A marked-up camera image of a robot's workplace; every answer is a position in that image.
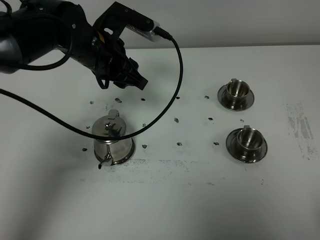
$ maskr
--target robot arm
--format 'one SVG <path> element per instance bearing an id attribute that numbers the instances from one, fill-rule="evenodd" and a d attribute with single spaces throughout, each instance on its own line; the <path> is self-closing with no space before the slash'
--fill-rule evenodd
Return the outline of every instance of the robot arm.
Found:
<path id="1" fill-rule="evenodd" d="M 91 26 L 80 5 L 63 0 L 22 1 L 20 9 L 10 17 L 0 16 L 0 25 L 7 26 L 0 29 L 0 72 L 14 73 L 19 69 L 11 67 L 14 63 L 28 65 L 56 48 L 68 52 L 71 39 L 66 27 L 44 14 L 59 18 L 69 27 L 70 57 L 90 69 L 101 88 L 108 88 L 112 81 L 119 88 L 144 89 L 148 81 L 138 73 L 137 62 L 126 56 L 124 42 L 119 37 L 127 27 L 156 41 L 160 38 L 155 34 L 159 24 L 118 2 Z"/>

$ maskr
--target stainless steel cup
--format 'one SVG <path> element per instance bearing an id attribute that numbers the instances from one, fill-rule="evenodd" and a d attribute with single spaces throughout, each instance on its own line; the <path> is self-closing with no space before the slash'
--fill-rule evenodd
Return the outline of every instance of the stainless steel cup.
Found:
<path id="1" fill-rule="evenodd" d="M 254 128 L 245 125 L 236 136 L 238 150 L 244 155 L 257 155 L 261 152 L 264 143 L 263 135 Z"/>
<path id="2" fill-rule="evenodd" d="M 99 118 L 92 126 L 92 134 L 103 137 L 124 136 L 126 123 L 119 117 L 115 109 L 109 111 L 107 116 Z M 118 165 L 131 158 L 135 151 L 135 143 L 132 138 L 114 141 L 94 140 L 94 154 L 99 160 L 99 169 L 102 164 L 106 166 Z"/>
<path id="3" fill-rule="evenodd" d="M 249 92 L 249 85 L 236 78 L 231 79 L 231 81 L 226 85 L 226 97 L 232 102 L 243 102 L 246 100 Z"/>

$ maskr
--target white tabletop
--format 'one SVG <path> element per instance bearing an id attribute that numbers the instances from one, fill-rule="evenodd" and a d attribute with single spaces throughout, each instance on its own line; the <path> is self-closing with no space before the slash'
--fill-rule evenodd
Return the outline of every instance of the white tabletop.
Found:
<path id="1" fill-rule="evenodd" d="M 181 52 L 180 99 L 134 138 L 134 156 L 123 165 L 98 170 L 92 139 L 0 95 L 0 239 L 320 239 L 320 46 Z M 174 49 L 127 54 L 149 80 L 143 91 L 102 90 L 71 59 L 50 71 L 2 74 L 0 85 L 88 132 L 117 109 L 131 133 L 167 105 L 179 62 Z M 37 63 L 61 56 L 53 51 Z M 248 110 L 219 104 L 217 92 L 232 78 L 252 89 Z M 258 163 L 227 152 L 227 135 L 244 125 L 267 141 Z"/>

